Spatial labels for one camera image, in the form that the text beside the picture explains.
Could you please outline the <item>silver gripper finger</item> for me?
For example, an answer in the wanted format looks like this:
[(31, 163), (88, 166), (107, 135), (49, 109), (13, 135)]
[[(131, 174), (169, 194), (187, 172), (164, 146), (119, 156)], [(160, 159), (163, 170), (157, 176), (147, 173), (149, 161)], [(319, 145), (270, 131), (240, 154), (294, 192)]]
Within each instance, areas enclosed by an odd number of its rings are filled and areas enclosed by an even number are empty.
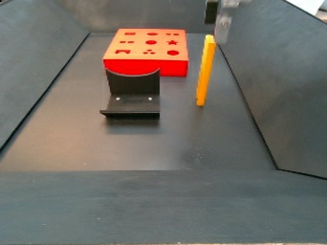
[(215, 23), (215, 40), (219, 44), (227, 41), (232, 22), (232, 15), (240, 5), (240, 0), (219, 0), (217, 17)]

